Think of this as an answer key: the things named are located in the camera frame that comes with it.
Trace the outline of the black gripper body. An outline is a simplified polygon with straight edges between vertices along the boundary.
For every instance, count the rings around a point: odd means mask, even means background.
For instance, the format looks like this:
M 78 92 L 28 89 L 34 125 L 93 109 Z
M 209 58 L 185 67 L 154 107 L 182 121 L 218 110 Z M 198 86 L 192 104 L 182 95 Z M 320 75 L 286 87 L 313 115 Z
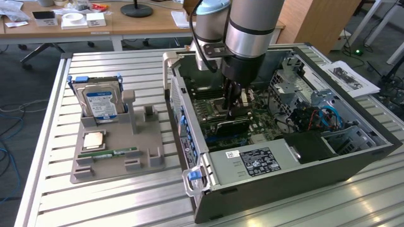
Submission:
M 237 55 L 226 56 L 221 62 L 221 73 L 240 85 L 249 85 L 258 75 L 265 55 L 256 58 L 241 58 Z

